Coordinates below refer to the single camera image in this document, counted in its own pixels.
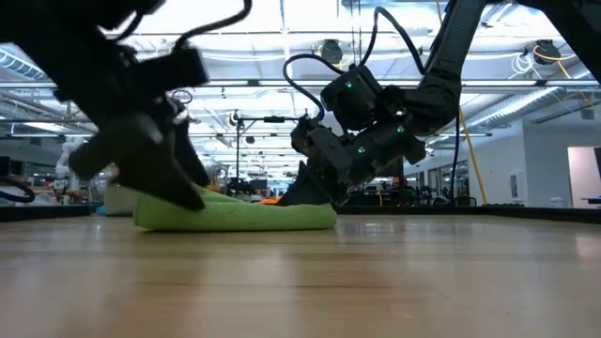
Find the pipe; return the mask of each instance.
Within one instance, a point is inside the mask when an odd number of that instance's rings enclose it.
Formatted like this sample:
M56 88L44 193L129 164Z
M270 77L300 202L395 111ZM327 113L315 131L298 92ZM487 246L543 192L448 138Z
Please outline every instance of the pipe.
M554 114L550 114L538 119L533 120L532 124L543 124L545 122L548 122L550 120L556 119L556 118L560 118L566 115L570 115L576 112L579 112L581 110L587 109L587 108L593 108L598 106L599 104L601 104L601 100L596 100L595 102L593 102L593 105L591 105L589 102L582 102L581 104L579 104L578 106L574 107L574 108L568 108L565 109L563 111L560 111L558 113L554 113Z
M41 69L4 49L0 49L0 67L10 69L35 81L50 80Z
M50 119L50 118L2 118L0 124L13 123L93 123L83 119Z
M584 65L572 67L574 79L583 79L590 74ZM527 95L515 95L507 100L497 103L481 112L475 121L468 123L468 128L495 128L508 124L518 118L544 109L558 100L563 100L568 91L562 86L553 86L537 90Z
M0 92L0 97L5 97L8 99L11 99L13 101L19 102L20 104L24 104L28 107L31 107L32 110L36 110L40 113L43 114L53 114L53 115L57 115L57 116L67 116L66 113L57 111L55 109L52 109L50 107L47 107L43 104L39 104L37 102L33 102L32 100L28 100L28 99L24 99L23 97L20 97L18 95L14 95L14 94L10 94L6 91L2 91Z

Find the ceiling light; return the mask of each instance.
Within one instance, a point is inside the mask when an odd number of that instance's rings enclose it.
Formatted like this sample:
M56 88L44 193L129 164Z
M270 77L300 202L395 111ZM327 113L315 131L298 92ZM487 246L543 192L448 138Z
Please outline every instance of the ceiling light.
M456 134L455 133L442 133L442 134L438 134L438 136L455 137ZM490 133L490 132L470 133L470 137L488 137L488 136L492 136L492 133Z
M60 137L59 134L11 134L10 137Z
M249 85L248 81L239 80L239 81L211 81L208 84L203 84L203 86L230 86L230 85Z
M550 80L547 81L547 85L566 85L566 86L570 86L570 85L582 85L582 86L595 86L595 85L599 85L599 83L596 80Z
M463 81L463 86L520 86L520 85L536 85L536 81L526 80L478 80L478 81Z
M33 128L38 128L38 129L45 130L45 131L55 131L55 132L68 131L68 129L61 127L59 125L53 124L53 123L26 122L26 123L24 123L24 125L33 127Z

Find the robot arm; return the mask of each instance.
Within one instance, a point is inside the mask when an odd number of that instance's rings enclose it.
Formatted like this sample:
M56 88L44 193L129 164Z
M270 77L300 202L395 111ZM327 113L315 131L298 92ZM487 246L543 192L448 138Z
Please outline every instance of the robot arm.
M424 67L424 77L416 89L382 88L363 61L326 86L321 92L323 105L333 111L343 130L358 133L336 136L320 125L321 116L304 118L292 132L292 146L306 155L308 162L300 164L297 180L279 204L341 205L356 186L373 179L391 162L400 157L412 164L422 160L425 144L416 136L434 134L458 114L461 70L487 2L490 1L449 2ZM590 50L594 54L598 50L589 46L601 42L598 1L591 1L588 6L585 1L567 0L523 3L547 13L578 55L584 56L582 61L593 75L601 79L601 62L589 57ZM564 9L569 13L569 23L559 15ZM377 8L376 12L385 10ZM578 22L580 33L575 34L574 27L568 25L572 20Z
M167 91L208 82L199 52L186 39L243 19L244 10L226 20L182 36L168 55L138 62L135 52L108 39L100 28L115 29L135 13L121 38L164 0L0 0L0 42L13 42L58 86L59 100L74 101L99 132L69 157L69 167L90 179L109 163L119 167L116 182L188 209L203 201L191 180L208 177L188 136L187 124L174 122L180 111Z
M98 126L98 134L69 157L78 177L90 179L114 162L118 183L198 210L204 204L192 181L207 185L208 176L187 137L187 125L174 122L180 107L166 92L208 82L198 51L187 48L185 40L244 19L252 1L244 0L244 10L231 18L187 32L170 54L143 62L100 31L119 27L135 13L126 37L164 1L0 0L0 42L21 47L56 83L57 98L73 100ZM599 1L521 3L542 9L601 79ZM401 156L421 160L424 144L416 136L431 134L456 116L461 68L485 4L450 1L417 89L382 88L365 65L328 85L322 92L325 106L343 128L361 132L339 137L318 119L300 121L292 145L309 160L281 204L341 204L352 187L387 163Z

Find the green towel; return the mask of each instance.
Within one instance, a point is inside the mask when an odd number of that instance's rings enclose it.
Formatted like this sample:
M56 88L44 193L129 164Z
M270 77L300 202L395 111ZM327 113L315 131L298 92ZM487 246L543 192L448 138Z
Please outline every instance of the green towel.
M136 226L158 231L279 231L331 229L336 212L330 205L277 207L245 203L199 188L205 208L189 211L140 194L133 211Z

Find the fluorescent light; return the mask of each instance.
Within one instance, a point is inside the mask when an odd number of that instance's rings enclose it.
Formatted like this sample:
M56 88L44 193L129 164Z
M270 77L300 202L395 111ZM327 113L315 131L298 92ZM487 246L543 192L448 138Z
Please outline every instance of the fluorescent light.
M520 80L477 80L477 81L463 81L463 86L519 86L519 85L536 85L536 81L520 81Z
M59 137L58 134L10 134L10 137Z
M599 85L596 80L550 80L547 81L547 85L582 85L582 86L594 86Z
M56 125L53 123L45 123L45 122L27 122L27 123L24 123L24 125L33 127L33 128L38 128L38 129L45 130L45 131L61 132L61 131L67 130L64 127L61 127L59 125Z
M420 80L402 80L402 81L378 81L381 86L398 85L398 86L417 86Z
M248 85L248 81L246 80L235 80L235 81L222 81L222 80L217 80L217 81L211 81L208 84L205 85L212 85L212 86L224 86L224 85Z
M439 136L446 136L446 137L455 137L456 134L455 133L442 133L439 134ZM470 137L487 137L487 136L492 136L492 134L490 133L470 133Z

